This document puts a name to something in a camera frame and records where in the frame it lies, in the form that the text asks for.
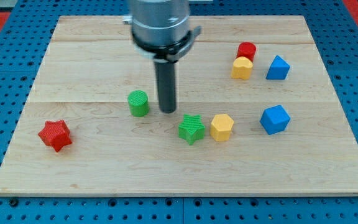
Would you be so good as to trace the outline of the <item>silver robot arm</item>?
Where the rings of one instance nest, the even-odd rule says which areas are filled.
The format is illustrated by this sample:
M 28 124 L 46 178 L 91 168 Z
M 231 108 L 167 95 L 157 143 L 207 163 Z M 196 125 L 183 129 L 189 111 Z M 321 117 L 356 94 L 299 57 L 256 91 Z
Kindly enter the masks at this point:
M 128 0 L 132 41 L 136 49 L 158 63 L 176 63 L 192 48 L 200 26 L 190 27 L 190 7 L 184 0 Z

